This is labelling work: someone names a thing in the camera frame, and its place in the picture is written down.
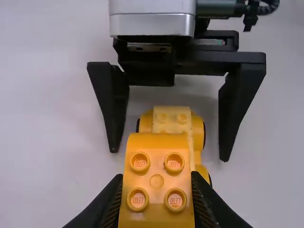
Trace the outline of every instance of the black bracket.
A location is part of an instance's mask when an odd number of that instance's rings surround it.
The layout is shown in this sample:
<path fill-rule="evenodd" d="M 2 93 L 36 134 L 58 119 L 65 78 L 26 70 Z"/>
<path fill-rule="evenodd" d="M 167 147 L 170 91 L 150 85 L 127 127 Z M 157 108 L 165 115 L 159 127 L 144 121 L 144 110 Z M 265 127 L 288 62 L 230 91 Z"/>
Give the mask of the black bracket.
<path fill-rule="evenodd" d="M 124 72 L 108 62 L 87 64 L 104 115 L 110 152 L 119 149 L 129 86 L 174 86 L 176 74 L 228 73 L 218 92 L 219 157 L 227 162 L 243 117 L 266 75 L 265 53 L 238 52 L 238 36 L 236 31 L 207 30 L 189 42 L 172 40 L 172 48 L 164 52 L 131 51 L 127 41 L 114 39 L 118 63 Z M 221 44 L 203 42 L 206 40 Z"/>

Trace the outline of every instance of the white surface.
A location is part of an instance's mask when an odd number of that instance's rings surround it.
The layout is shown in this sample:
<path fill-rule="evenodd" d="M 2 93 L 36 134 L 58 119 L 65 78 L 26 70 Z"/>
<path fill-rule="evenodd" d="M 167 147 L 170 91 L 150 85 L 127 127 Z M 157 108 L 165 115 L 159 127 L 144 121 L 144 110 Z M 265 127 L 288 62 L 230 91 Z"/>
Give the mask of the white surface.
<path fill-rule="evenodd" d="M 228 163 L 217 149 L 221 77 L 178 76 L 174 88 L 131 89 L 119 154 L 108 152 L 88 61 L 116 62 L 105 0 L 0 2 L 0 227 L 62 227 L 123 171 L 127 136 L 153 105 L 190 105 L 205 117 L 204 163 L 220 196 L 254 227 L 301 227 L 304 204 L 304 4 L 282 1 L 241 33 L 264 51 L 267 75 Z M 242 20 L 212 29 L 243 28 Z"/>

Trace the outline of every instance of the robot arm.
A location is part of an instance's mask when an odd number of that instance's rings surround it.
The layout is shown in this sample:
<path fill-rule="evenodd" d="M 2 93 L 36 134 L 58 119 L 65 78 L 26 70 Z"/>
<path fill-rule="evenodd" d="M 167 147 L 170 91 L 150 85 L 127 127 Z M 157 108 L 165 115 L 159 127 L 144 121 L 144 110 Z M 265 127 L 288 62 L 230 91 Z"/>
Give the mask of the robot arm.
<path fill-rule="evenodd" d="M 196 171 L 191 173 L 195 228 L 252 228 Z M 116 175 L 101 193 L 63 228 L 118 228 L 123 175 Z"/>
<path fill-rule="evenodd" d="M 110 35 L 194 37 L 203 21 L 244 15 L 244 31 L 274 12 L 279 0 L 110 0 Z"/>

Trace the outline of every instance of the silver metal block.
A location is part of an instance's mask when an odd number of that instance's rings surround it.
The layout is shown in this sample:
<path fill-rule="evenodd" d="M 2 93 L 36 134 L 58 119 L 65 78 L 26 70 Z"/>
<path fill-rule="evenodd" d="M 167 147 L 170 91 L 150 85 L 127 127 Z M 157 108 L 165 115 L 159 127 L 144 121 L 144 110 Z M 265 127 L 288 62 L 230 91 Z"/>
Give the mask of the silver metal block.
<path fill-rule="evenodd" d="M 110 15 L 110 36 L 193 37 L 195 16 L 184 13 Z"/>

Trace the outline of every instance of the black wheel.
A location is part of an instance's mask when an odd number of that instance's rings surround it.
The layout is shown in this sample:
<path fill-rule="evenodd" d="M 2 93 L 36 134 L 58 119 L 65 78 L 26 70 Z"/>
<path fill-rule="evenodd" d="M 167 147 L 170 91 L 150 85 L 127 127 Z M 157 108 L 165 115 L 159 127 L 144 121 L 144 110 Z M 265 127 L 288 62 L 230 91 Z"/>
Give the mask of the black wheel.
<path fill-rule="evenodd" d="M 205 148 L 205 144 L 206 144 L 206 126 L 205 126 L 205 122 L 204 122 L 204 142 L 203 142 L 203 149 Z"/>
<path fill-rule="evenodd" d="M 136 133 L 139 132 L 139 122 L 140 121 L 141 121 L 140 119 L 137 120 L 137 123 L 136 123 Z"/>

